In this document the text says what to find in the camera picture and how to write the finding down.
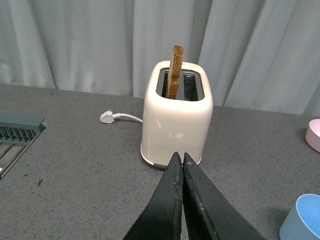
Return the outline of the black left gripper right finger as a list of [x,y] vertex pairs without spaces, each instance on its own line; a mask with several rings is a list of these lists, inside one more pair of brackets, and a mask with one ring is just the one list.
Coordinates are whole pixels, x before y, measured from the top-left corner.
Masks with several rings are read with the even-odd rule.
[[188,155],[183,160],[183,208],[190,240],[263,240]]

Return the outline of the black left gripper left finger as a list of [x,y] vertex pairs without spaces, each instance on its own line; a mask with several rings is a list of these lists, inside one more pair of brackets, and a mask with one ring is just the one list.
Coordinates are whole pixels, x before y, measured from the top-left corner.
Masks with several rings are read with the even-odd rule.
[[125,240],[179,240],[182,231],[183,166],[172,155],[149,203],[131,226]]

